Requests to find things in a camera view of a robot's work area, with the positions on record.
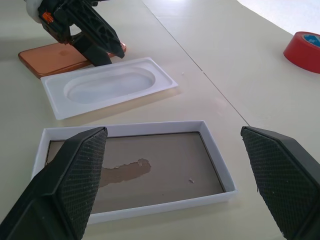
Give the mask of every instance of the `tape roll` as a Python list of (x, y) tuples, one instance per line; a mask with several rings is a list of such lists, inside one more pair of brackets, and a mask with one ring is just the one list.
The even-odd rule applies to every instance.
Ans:
[(320, 74), (320, 35), (298, 31), (283, 52), (293, 64)]

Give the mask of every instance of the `adhesive residue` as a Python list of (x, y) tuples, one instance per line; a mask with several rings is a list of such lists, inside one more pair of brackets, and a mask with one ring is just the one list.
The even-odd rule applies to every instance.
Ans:
[(99, 188), (107, 186), (108, 184), (117, 184), (139, 178), (149, 173), (150, 170), (151, 165), (149, 161), (144, 158), (114, 168), (102, 168)]

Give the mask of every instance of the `red tape roll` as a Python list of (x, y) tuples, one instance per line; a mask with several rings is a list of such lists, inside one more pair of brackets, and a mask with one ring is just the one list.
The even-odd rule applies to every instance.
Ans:
[(320, 74), (320, 35), (298, 31), (283, 52), (293, 64)]

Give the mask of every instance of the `white frame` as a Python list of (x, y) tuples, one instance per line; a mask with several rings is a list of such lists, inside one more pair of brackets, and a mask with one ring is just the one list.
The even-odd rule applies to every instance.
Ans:
[(201, 120), (45, 128), (35, 157), (31, 179), (45, 166), (50, 141), (66, 140), (80, 132), (101, 126), (107, 128), (108, 137), (199, 132), (225, 192), (150, 206), (91, 214), (88, 224), (225, 202), (235, 196), (238, 192), (214, 138), (212, 137), (206, 123)]

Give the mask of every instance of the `table surface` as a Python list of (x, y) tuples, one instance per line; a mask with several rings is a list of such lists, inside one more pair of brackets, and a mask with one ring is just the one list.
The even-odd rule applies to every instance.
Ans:
[(288, 62), (292, 35), (236, 0), (113, 0), (97, 11), (127, 44), (123, 60), (151, 57), (178, 84), (65, 120), (18, 53), (54, 43), (21, 0), (0, 9), (0, 220), (28, 185), (43, 128), (205, 120), (239, 189), (227, 203), (90, 225), (83, 239), (283, 239), (257, 186), (242, 126), (296, 138), (316, 159), (319, 75)]

